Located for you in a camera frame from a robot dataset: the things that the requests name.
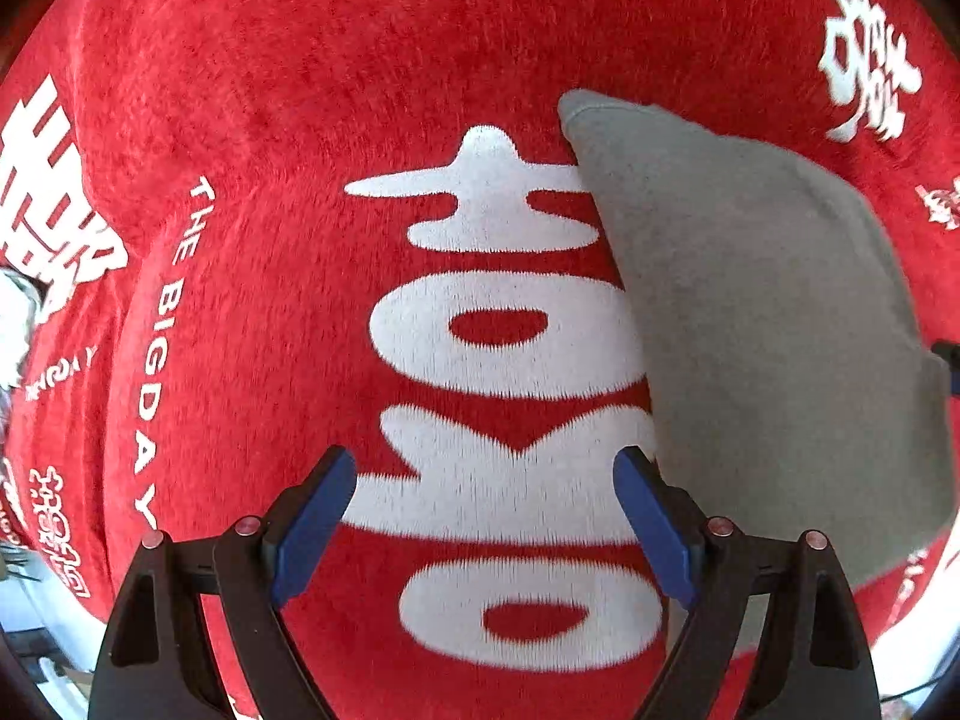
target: white embroidered character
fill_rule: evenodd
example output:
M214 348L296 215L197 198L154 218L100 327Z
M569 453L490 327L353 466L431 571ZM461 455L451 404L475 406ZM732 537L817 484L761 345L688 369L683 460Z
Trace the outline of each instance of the white embroidered character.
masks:
M39 322L63 308L76 284L127 265L119 236L83 192L80 153L71 143L51 165L70 130L50 76L26 105L13 108L0 137L0 250L21 274L50 285Z
M917 194L930 211L930 221L946 225L947 230L960 227L960 175L953 180L953 191L917 187Z
M23 515L20 493L16 488L16 476L13 476L13 464L7 458L3 459L3 469L0 471L0 476L3 476L3 490L7 495L7 503L10 504L13 516L16 517L21 528L27 530L27 519Z
M362 197L417 197L450 193L457 210L407 231L415 247L432 251L563 251L587 247L594 227L531 208L531 191L587 191L576 165L525 162L502 129L472 127L444 167L376 175L344 187Z
M71 589L78 598L89 598L90 590L80 574L80 555L70 544L70 522L62 511L64 501L58 493L64 489L64 477L56 472L54 466L47 466L46 474L40 475L37 469L30 469L30 498L34 500L34 514L37 515L37 542L40 549L50 560L56 576Z
M899 109L898 90L913 95L920 89L920 71L906 61L906 38L894 41L894 28L879 5L870 0L837 0L841 17L827 19L827 38L819 68L827 76L830 99L849 105L859 89L860 100L853 114L827 138L849 143L858 122L866 116L867 127L881 141L899 138L904 132L904 113ZM862 43L859 30L862 30ZM846 53L843 64L838 57Z

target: gray fabric pad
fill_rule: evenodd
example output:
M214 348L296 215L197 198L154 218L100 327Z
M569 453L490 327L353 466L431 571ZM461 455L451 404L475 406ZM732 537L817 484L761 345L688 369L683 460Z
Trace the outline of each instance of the gray fabric pad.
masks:
M824 531L854 587L933 541L955 511L949 374L865 199L659 108L577 90L560 118L640 329L664 479L747 533Z

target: red plush fabric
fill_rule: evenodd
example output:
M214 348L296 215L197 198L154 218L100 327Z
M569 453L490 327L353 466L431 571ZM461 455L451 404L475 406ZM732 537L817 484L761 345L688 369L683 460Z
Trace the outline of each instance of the red plush fabric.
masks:
M901 255L925 336L960 338L947 275L960 253L916 190L960 175L960 70L918 4L871 1L923 84L899 90L899 137L863 119L838 143L826 133L859 90L835 104L818 69L837 0L58 0L0 87L0 121L50 74L85 194L128 263L79 284L37 335L25 378L55 385L18 396L7 450L27 531L106 616L148 522L176 539L222 531L342 443L366 504L284 611L340 717L629 716L664 659L664 620L641 552L599 506L616 503L592 491L610 470L586 465L578 427L642 432L650 409L606 242L531 229L504 250L481 215L431 245L411 228L467 207L464 193L517 194L502 138L474 127L498 128L527 163L572 165L555 106L592 88L853 183ZM478 160L467 185L371 189L462 147ZM491 153L500 172L484 172ZM597 230L589 195L554 173L529 205ZM592 333L563 335L580 314ZM437 322L462 357L424 341ZM554 331L577 343L546 361L525 352ZM72 373L47 379L60 360ZM498 487L504 474L518 482ZM404 508L404 479L440 492ZM50 509L69 538L42 536ZM903 576L858 592L871 637ZM576 644L596 620L616 624ZM215 605L209 622L253 713Z

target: cable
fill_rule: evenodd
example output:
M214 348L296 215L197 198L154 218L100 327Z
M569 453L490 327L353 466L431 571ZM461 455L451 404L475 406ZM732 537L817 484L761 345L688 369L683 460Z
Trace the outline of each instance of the cable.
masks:
M944 678L943 674L939 675L939 677L934 677L932 680L927 680L925 683L923 683L922 685L917 685L915 688L904 690L903 693L898 693L895 696L886 696L884 698L881 698L880 704L886 704L888 701L896 701L896 699L904 698L904 696L908 696L911 693L916 693L918 690L923 690L924 688L932 688L933 685L936 685L936 683L942 680L942 678Z
M17 573L16 571L8 571L8 574L10 574L12 577L16 577L17 579L23 579L26 581L43 581L41 579L37 579L37 577L31 577L31 576L28 576L27 574L20 574L20 573Z
M949 663L942 669L941 680L917 709L914 720L947 720L956 717L956 708L960 706L960 649L955 650L947 660Z

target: white floor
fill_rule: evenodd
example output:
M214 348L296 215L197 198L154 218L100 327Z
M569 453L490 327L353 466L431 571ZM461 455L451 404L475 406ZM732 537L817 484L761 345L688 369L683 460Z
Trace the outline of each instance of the white floor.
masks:
M41 579L20 581L18 584L42 620L42 627L50 631L54 641L76 669L93 671L107 625L80 605L80 601L38 555L31 555L31 563L25 573Z
M937 676L936 670L960 632L960 518L953 527L944 560L917 605L874 647L874 670L882 695L893 696ZM930 690L904 697L916 709Z

